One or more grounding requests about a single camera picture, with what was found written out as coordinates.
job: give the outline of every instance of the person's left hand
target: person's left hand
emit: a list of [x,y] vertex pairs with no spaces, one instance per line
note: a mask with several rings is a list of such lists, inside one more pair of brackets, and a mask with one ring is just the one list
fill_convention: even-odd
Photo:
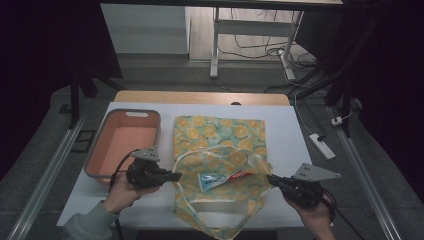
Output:
[[118,214],[123,209],[130,207],[142,195],[153,193],[159,190],[159,187],[136,189],[128,183],[127,175],[120,173],[110,190],[106,200],[103,201],[103,207],[110,213]]

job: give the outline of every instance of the plug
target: plug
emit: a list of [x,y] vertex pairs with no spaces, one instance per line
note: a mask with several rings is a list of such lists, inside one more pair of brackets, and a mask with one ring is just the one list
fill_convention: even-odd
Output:
[[333,124],[333,126],[340,125],[340,124],[342,124],[342,122],[343,122],[343,120],[342,120],[341,117],[336,117],[336,118],[331,119],[331,124]]

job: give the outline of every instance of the yellow patterned bag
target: yellow patterned bag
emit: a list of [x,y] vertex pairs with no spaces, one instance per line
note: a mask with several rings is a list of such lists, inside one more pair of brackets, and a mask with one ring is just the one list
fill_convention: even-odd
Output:
[[[266,155],[265,122],[262,120],[177,117],[173,171],[182,173],[182,177],[174,183],[176,215],[214,238],[233,239],[263,207],[262,197],[271,188],[266,175],[271,174],[272,167]],[[251,175],[201,191],[199,173],[230,175],[238,171]],[[237,222],[231,226],[211,226],[214,218],[208,218],[214,215],[203,213],[211,209],[229,214],[238,209],[236,215],[239,217],[234,218]]]

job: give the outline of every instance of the person's arm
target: person's arm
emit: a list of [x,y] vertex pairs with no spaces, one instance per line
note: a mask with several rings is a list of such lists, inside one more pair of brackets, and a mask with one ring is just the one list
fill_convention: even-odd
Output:
[[336,239],[330,226],[330,210],[323,203],[315,208],[303,209],[289,199],[284,199],[297,211],[305,227],[312,232],[317,240]]
[[106,200],[99,202],[88,214],[75,214],[66,222],[65,238],[111,239],[110,225],[119,217],[119,213],[142,195],[157,190],[158,187],[135,189],[128,183],[126,174],[119,174]]

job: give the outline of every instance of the white wall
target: white wall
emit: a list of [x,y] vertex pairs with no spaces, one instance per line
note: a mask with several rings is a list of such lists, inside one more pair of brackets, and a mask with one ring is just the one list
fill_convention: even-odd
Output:
[[187,54],[187,7],[101,4],[116,53]]

